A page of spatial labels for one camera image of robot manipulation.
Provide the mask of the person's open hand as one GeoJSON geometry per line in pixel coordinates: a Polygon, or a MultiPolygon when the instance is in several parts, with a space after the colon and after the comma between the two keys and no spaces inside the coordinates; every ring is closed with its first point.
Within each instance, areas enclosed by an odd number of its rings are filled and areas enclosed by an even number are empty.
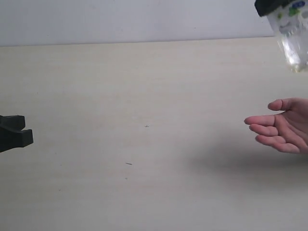
{"type": "Polygon", "coordinates": [[[250,116],[244,120],[257,134],[256,141],[282,153],[308,153],[308,100],[277,99],[268,109],[278,114],[250,116]]]}

